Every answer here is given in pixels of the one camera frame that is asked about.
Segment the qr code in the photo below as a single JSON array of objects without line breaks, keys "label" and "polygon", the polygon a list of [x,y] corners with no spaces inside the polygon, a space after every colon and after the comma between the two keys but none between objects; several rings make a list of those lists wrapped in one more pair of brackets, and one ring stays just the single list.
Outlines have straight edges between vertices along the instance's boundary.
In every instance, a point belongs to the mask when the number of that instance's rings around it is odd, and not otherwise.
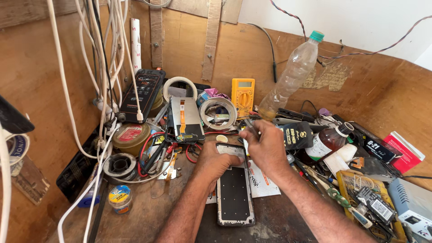
[{"label": "qr code", "polygon": [[390,216],[392,215],[392,212],[390,210],[388,210],[388,208],[386,208],[384,206],[384,204],[382,204],[379,200],[375,200],[374,203],[372,203],[372,208],[374,208],[385,220],[388,220],[390,218]]}]

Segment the brown glass bottle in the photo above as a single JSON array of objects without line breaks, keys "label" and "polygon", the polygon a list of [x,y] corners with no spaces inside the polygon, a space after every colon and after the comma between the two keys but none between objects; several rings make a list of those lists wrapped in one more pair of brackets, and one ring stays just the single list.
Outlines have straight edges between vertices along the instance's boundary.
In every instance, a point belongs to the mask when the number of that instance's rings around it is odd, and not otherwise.
[{"label": "brown glass bottle", "polygon": [[305,165],[316,165],[342,148],[345,145],[346,137],[352,131],[354,128],[348,122],[337,128],[326,128],[314,136],[312,147],[300,149],[297,156]]}]

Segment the multimeter display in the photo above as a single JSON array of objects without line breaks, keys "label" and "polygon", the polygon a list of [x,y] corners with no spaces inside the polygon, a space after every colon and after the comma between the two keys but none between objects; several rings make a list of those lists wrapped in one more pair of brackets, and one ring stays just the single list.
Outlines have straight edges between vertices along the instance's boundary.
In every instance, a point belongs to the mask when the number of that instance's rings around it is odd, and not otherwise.
[{"label": "multimeter display", "polygon": [[237,109],[237,119],[249,116],[254,103],[255,79],[233,78],[231,100]]}]

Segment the green bottle cap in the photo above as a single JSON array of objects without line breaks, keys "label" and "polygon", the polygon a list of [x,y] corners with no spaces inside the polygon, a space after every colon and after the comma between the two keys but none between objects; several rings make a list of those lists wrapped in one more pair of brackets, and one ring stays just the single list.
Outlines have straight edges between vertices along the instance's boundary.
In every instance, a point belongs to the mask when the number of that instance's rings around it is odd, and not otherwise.
[{"label": "green bottle cap", "polygon": [[321,42],[324,38],[324,34],[319,32],[319,31],[314,30],[314,31],[312,31],[312,34],[309,36],[309,38],[312,38],[318,42]]}]

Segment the hand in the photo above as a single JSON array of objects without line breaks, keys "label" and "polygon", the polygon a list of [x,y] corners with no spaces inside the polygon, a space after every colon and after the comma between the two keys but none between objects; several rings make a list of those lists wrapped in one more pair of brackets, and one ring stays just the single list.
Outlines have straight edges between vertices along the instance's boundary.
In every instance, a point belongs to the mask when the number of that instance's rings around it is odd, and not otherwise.
[{"label": "hand", "polygon": [[211,185],[211,188],[209,188],[211,192],[215,188],[216,181],[230,165],[239,166],[245,161],[243,158],[235,155],[219,153],[216,143],[217,141],[204,143],[192,174],[193,177],[199,177]]},{"label": "hand", "polygon": [[254,127],[261,132],[259,141],[249,128],[239,135],[248,142],[248,152],[255,164],[272,180],[276,180],[289,169],[283,132],[265,120],[255,120]]}]

